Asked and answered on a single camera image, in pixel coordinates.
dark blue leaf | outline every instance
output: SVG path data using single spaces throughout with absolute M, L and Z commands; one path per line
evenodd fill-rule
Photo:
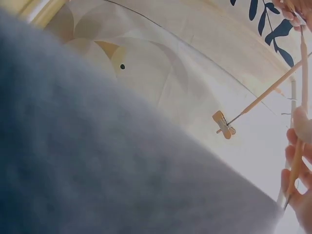
M 274 4 L 272 2 L 266 3 L 265 6 L 268 7 L 269 10 L 272 11 L 273 13 L 275 13 L 277 15 L 280 14 L 279 10 L 276 9 L 276 7 L 274 6 Z
M 271 45 L 271 42 L 274 38 L 285 37 L 289 34 L 290 30 L 293 28 L 289 20 L 283 19 L 283 21 L 265 37 L 265 42 L 268 45 Z
M 279 53 L 281 54 L 281 56 L 284 58 L 284 60 L 286 61 L 286 63 L 290 66 L 293 67 L 293 59 L 291 57 L 291 55 L 289 53 L 287 53 L 285 50 L 279 48 L 278 49 Z
M 277 46 L 276 40 L 275 40 L 275 39 L 273 39 L 273 45 L 274 45 L 274 50 L 275 50 L 275 52 L 277 52 L 278 49 L 279 49 L 279 47 Z
M 264 9 L 264 11 L 263 11 L 263 13 L 262 13 L 262 15 L 260 17 L 259 24 L 258 24 L 258 32 L 259 32 L 260 36 L 262 36 L 262 32 L 263 32 L 263 29 L 264 29 L 266 16 L 267 16 L 266 10 Z
M 231 2 L 231 4 L 232 4 L 232 6 L 234 6 L 235 3 L 236 3 L 236 0 L 230 0 L 230 2 Z
M 256 14 L 257 14 L 257 8 L 258 8 L 258 0 L 251 0 L 250 1 L 250 8 L 249 8 L 249 19 L 254 20 Z
M 293 58 L 291 57 L 291 55 L 286 52 L 285 50 L 279 48 L 276 44 L 276 41 L 273 40 L 273 44 L 274 44 L 274 49 L 275 51 L 279 52 L 280 55 L 283 57 L 283 59 L 285 60 L 285 62 L 290 66 L 290 67 L 293 67 L 294 63 L 293 63 Z

metal pin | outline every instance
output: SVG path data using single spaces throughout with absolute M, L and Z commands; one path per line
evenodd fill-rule
M 284 208 L 283 208 L 284 211 L 286 211 L 286 208 L 287 208 L 287 206 L 288 206 L 289 201 L 291 200 L 291 198 L 292 198 L 292 196 L 289 195 L 288 198 L 287 198 L 287 200 L 286 200 L 286 203 L 285 203 L 285 205 L 284 205 Z

gray sleeve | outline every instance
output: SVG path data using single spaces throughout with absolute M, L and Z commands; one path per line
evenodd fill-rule
M 0 233 L 268 234 L 280 209 L 139 97 L 0 12 Z

wooden frame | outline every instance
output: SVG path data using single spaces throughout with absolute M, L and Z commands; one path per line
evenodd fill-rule
M 1 7 L 44 28 L 68 0 L 2 0 Z

bamboo skewer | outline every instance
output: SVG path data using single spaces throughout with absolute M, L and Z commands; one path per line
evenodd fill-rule
M 285 3 L 286 3 L 286 5 L 289 7 L 289 9 L 290 9 L 292 12 L 295 12 L 295 11 L 296 11 L 295 6 L 294 6 L 294 4 L 292 3 L 291 0 L 285 0 Z
M 304 110 L 306 112 L 308 112 L 308 53 L 307 53 L 307 45 L 305 43 L 304 40 L 304 36 L 303 36 L 303 31 L 302 31 L 302 27 L 301 27 L 301 45 L 300 45 L 300 49 L 301 49 L 301 57 L 302 57 L 302 101 L 301 101 L 301 105 L 304 108 Z M 303 155 L 303 150 L 304 150 L 304 145 L 305 143 L 301 140 L 298 139 L 297 140 L 297 144 L 296 144 L 296 150 L 295 150 L 295 154 L 294 154 L 294 158 L 292 161 L 292 165 L 291 165 L 291 174 L 290 174 L 290 180 L 289 180 L 289 185 L 288 185 L 288 189 L 286 191 L 286 197 L 287 197 L 287 201 L 285 204 L 284 209 L 286 209 L 292 194 L 295 191 L 295 181 L 298 179 L 299 177 L 299 169 L 300 169 L 300 164 L 302 161 L 302 155 Z
M 308 58 L 312 55 L 312 52 L 309 53 L 306 58 L 306 63 L 308 63 Z M 287 78 L 289 78 L 301 65 L 303 64 L 303 60 L 296 63 L 288 72 L 286 72 L 280 79 L 278 79 L 273 85 L 271 85 L 263 94 L 261 94 L 255 101 L 253 101 L 249 106 L 247 106 L 238 116 L 236 116 L 233 120 L 228 122 L 228 125 L 233 123 L 243 114 L 249 112 L 253 107 L 255 107 L 258 103 L 260 103 L 267 95 L 269 95 L 272 91 L 274 91 L 281 83 L 283 83 Z

